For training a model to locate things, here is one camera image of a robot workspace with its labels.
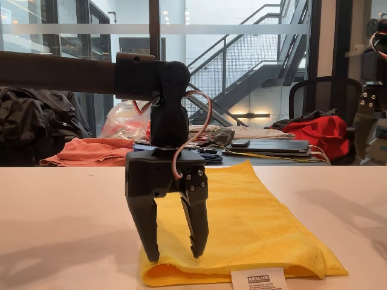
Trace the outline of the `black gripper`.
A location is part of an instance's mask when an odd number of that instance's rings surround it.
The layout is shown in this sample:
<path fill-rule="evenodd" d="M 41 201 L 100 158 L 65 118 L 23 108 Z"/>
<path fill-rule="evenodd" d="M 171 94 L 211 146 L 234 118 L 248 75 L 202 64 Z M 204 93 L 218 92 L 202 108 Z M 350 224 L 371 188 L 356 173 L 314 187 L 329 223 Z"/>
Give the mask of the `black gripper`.
<path fill-rule="evenodd" d="M 380 113 L 380 118 L 386 118 L 386 103 L 387 90 L 382 82 L 377 84 L 376 89 L 364 89 L 359 97 L 353 126 L 355 127 L 354 145 L 360 160 L 366 157 L 368 137 L 376 122 L 377 113 Z"/>
<path fill-rule="evenodd" d="M 203 255 L 209 235 L 205 160 L 193 151 L 182 151 L 177 159 L 177 170 L 182 177 L 177 179 L 172 172 L 173 156 L 171 150 L 153 149 L 130 152 L 126 157 L 125 195 L 150 262 L 157 262 L 160 256 L 157 244 L 157 204 L 153 198 L 180 193 L 194 258 Z"/>

